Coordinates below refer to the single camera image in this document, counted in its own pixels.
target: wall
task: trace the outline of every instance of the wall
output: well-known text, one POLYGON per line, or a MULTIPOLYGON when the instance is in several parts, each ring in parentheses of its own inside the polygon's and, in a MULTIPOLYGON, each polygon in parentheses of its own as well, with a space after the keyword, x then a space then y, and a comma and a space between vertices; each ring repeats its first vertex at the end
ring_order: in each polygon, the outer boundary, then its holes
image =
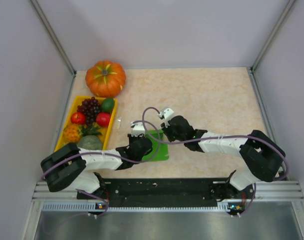
POLYGON ((70 82, 29 2, 0 1, 0 240, 20 239, 70 82))
POLYGON ((304 192, 304 0, 263 59, 257 79, 277 141, 288 155, 290 176, 304 192))
POLYGON ((252 66, 287 0, 38 0, 77 70, 252 66))

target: yellow tray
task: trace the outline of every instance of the yellow tray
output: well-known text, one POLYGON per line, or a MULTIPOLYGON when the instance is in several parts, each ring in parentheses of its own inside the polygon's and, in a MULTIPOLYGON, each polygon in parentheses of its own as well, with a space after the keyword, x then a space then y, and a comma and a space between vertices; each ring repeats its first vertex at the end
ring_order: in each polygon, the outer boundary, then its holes
MULTIPOLYGON (((64 125, 64 128, 71 123, 71 116, 73 113, 76 112, 77 110, 77 106, 79 105, 82 105, 82 102, 85 100, 85 99, 90 99, 91 96, 77 96, 75 99, 74 99, 74 102, 73 102, 73 105, 71 107, 71 110, 68 114, 68 117, 66 119, 66 122, 65 122, 65 125, 64 125)), ((103 102, 103 100, 105 99, 104 97, 96 97, 96 99, 98 100, 98 102, 101 104, 103 102)), ((115 117, 115 114, 116 114, 116 108, 117 108, 117 99, 114 98, 114 108, 113 108, 113 111, 111 113, 111 120, 110 120, 110 124, 108 125, 108 127, 101 127, 100 128, 100 132, 102 133, 102 135, 99 136, 101 142, 103 143, 103 149, 102 150, 106 150, 106 147, 107 147, 107 143, 108 143, 108 139, 110 137, 110 134, 111 134, 111 130, 112 130, 112 125, 113 125, 113 121, 114 121, 114 117, 115 117)), ((60 138, 58 139, 58 142, 56 144, 56 147, 55 147, 55 152, 57 150, 59 150, 61 147, 65 146, 66 143, 64 142, 64 138, 63 138, 63 133, 61 133, 60 135, 60 138)))

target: green object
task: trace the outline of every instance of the green object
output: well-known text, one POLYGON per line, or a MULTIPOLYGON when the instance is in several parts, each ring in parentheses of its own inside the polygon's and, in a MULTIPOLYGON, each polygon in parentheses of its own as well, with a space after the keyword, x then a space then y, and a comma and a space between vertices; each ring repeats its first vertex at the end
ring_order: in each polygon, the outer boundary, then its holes
POLYGON ((110 112, 112 112, 114 105, 115 105, 114 99, 108 97, 101 104, 102 111, 109 114, 110 112))
MULTIPOLYGON (((160 133, 161 140, 163 140, 163 135, 164 135, 163 131, 162 130, 158 130, 158 131, 160 133)), ((149 132, 152 134, 153 137, 158 138, 157 132, 155 130, 150 130, 149 132)), ((168 156, 167 144, 158 143, 156 140, 152 139, 147 133, 145 134, 145 136, 152 141, 153 150, 150 154, 148 154, 142 158, 143 161, 148 160, 155 153, 158 144, 160 144, 160 149, 158 150, 156 156, 150 160, 150 162, 165 161, 170 158, 168 156)))
POLYGON ((97 136, 84 136, 78 142, 77 146, 87 150, 102 150, 103 143, 97 136))

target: pumpkin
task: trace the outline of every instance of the pumpkin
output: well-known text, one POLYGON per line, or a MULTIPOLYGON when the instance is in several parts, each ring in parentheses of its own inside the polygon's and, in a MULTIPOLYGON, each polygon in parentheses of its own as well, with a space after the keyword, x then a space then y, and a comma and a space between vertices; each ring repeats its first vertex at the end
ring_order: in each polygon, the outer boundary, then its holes
POLYGON ((97 97, 113 98, 123 89, 125 71, 118 63, 99 61, 86 72, 86 85, 97 97))

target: grapes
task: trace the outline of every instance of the grapes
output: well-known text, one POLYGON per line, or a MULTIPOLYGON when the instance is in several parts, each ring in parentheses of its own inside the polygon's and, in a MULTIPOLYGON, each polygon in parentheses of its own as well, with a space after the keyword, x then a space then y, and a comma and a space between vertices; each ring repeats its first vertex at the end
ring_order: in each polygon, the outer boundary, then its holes
POLYGON ((83 113, 86 116, 86 125, 90 127, 101 112, 101 105, 95 97, 91 97, 85 99, 81 105, 77 106, 77 112, 83 113))

